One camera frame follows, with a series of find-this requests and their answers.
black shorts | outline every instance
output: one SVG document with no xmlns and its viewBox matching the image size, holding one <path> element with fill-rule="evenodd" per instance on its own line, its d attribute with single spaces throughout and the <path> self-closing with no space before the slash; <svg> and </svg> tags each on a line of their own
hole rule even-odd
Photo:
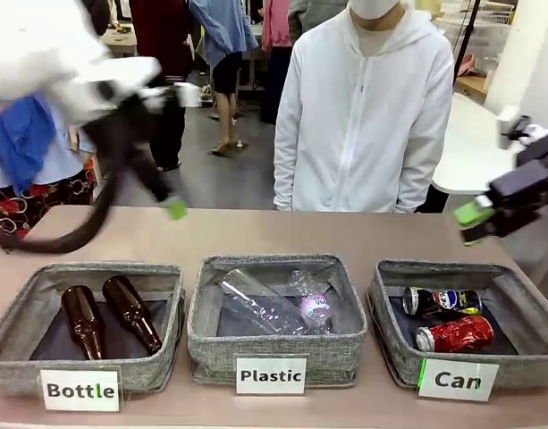
<svg viewBox="0 0 548 429">
<path fill-rule="evenodd" d="M 241 68 L 241 52 L 227 55 L 212 72 L 214 91 L 229 96 L 236 92 L 238 70 Z"/>
</svg>

pink shirt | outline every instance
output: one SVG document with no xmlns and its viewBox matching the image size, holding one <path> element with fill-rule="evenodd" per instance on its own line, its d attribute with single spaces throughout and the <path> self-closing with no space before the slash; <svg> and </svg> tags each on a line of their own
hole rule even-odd
<svg viewBox="0 0 548 429">
<path fill-rule="evenodd" d="M 264 10 L 262 47 L 268 51 L 272 46 L 291 47 L 288 14 L 291 0 L 267 0 Z"/>
</svg>

maroon shirt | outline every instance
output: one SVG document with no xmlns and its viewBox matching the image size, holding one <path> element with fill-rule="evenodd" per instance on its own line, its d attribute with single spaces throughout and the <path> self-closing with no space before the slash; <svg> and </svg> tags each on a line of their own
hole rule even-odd
<svg viewBox="0 0 548 429">
<path fill-rule="evenodd" d="M 184 0 L 130 0 L 140 56 L 154 56 L 164 76 L 186 78 L 192 53 L 186 43 L 190 12 Z"/>
</svg>

hood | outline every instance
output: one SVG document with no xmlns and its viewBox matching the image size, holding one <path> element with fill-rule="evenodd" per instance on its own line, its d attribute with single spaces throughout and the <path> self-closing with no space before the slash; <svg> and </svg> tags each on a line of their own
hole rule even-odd
<svg viewBox="0 0 548 429">
<path fill-rule="evenodd" d="M 387 52 L 399 51 L 403 47 L 436 34 L 439 30 L 431 22 L 431 14 L 424 11 L 416 11 L 410 6 L 406 6 L 405 15 L 399 22 L 397 28 L 392 32 L 391 37 L 384 44 L 380 55 Z M 341 21 L 341 28 L 345 36 L 346 43 L 359 55 L 359 37 L 353 19 L 351 18 L 350 6 L 347 6 L 338 17 Z"/>
</svg>

can top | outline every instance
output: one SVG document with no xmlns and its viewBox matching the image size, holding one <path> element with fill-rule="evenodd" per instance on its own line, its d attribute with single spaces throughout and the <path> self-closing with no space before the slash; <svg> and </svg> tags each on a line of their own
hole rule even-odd
<svg viewBox="0 0 548 429">
<path fill-rule="evenodd" d="M 402 308 L 408 315 L 415 315 L 418 308 L 417 288 L 407 288 L 402 294 Z"/>
<path fill-rule="evenodd" d="M 418 328 L 417 337 L 415 337 L 415 340 L 417 341 L 417 347 L 420 351 L 434 351 L 434 337 L 430 329 Z"/>
</svg>

